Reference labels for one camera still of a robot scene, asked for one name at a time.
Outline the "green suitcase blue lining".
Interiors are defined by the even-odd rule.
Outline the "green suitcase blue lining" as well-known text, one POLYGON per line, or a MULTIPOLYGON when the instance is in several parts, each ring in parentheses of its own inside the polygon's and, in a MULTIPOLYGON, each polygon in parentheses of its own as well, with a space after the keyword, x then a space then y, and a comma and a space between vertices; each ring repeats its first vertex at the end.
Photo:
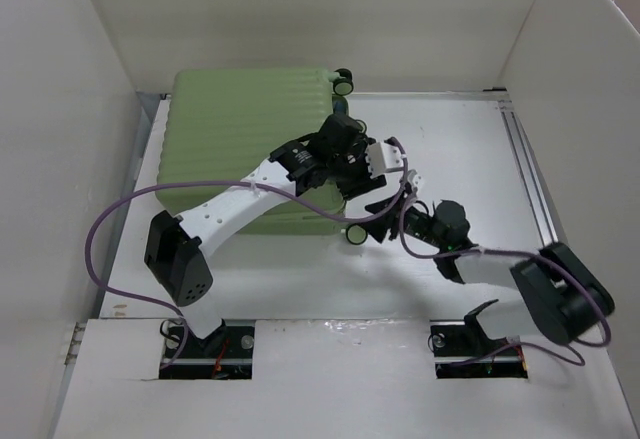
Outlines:
POLYGON ((320 129, 342 74, 325 68, 183 70, 174 81, 156 198, 177 215, 241 180, 280 145, 320 129))

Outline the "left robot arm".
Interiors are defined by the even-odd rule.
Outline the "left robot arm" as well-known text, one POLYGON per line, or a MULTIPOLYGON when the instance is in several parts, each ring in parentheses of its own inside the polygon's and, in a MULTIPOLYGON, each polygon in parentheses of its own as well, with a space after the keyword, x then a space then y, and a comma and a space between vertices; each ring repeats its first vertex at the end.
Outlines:
POLYGON ((328 182, 350 200, 384 187, 386 174, 402 167, 395 140, 378 141, 359 121, 333 113, 318 131, 277 147, 239 183, 177 215, 154 216, 144 262, 185 318, 190 346, 212 356, 226 339, 207 261, 229 238, 276 206, 328 182))

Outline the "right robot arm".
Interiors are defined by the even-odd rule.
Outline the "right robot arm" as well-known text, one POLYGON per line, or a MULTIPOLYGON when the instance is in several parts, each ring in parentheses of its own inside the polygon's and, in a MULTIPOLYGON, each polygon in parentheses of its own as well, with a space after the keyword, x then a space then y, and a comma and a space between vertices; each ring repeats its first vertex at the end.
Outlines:
POLYGON ((374 220, 369 236, 381 243, 398 239, 416 259, 432 260, 456 284, 483 283, 520 295, 533 325, 550 342, 603 348, 612 340, 611 294, 571 248, 553 242, 536 252, 484 248, 474 243, 462 205, 443 200, 433 210, 413 194, 365 207, 374 220))

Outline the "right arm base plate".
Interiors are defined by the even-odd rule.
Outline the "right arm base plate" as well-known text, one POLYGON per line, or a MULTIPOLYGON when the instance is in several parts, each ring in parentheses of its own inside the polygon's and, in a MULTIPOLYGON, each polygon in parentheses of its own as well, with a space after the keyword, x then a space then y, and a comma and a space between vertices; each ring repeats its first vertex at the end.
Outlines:
POLYGON ((481 329, 462 322, 432 323, 428 338, 437 379, 527 379, 521 349, 485 358, 506 344, 506 339, 489 339, 481 329))

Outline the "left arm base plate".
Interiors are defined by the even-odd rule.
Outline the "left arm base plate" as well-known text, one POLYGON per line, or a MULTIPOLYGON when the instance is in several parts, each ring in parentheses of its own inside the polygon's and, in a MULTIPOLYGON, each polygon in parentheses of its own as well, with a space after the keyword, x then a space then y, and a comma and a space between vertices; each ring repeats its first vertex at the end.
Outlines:
POLYGON ((226 335, 213 350, 205 351, 192 335, 177 355, 184 328, 174 320, 161 323, 164 340, 160 380, 250 380, 253 372, 255 323, 228 323, 226 335))

